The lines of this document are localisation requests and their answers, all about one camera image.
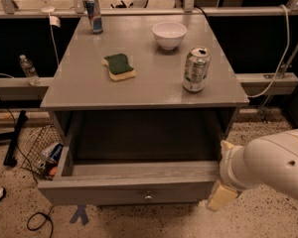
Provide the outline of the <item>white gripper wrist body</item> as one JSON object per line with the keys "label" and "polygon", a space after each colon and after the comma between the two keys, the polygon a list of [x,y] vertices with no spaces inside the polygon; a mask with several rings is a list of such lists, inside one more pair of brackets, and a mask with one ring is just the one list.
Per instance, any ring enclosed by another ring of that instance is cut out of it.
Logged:
{"label": "white gripper wrist body", "polygon": [[246,166],[243,152],[244,146],[221,141],[220,175],[224,184],[237,191],[254,189],[260,185],[260,180]]}

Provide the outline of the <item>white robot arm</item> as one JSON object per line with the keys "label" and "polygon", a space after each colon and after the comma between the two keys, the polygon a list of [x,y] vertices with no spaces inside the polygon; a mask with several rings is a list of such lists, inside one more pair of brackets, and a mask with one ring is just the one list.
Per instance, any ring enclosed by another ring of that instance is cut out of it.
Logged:
{"label": "white robot arm", "polygon": [[220,178],[207,201],[218,211],[243,191],[265,184],[298,200],[298,129],[263,136],[246,146],[221,141]]}

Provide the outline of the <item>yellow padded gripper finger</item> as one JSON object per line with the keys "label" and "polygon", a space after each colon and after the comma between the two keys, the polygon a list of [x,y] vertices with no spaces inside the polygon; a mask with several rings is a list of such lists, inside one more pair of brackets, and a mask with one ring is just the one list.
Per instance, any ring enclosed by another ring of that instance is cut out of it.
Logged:
{"label": "yellow padded gripper finger", "polygon": [[238,192],[223,184],[219,179],[215,182],[207,201],[207,209],[218,211],[238,197]]}

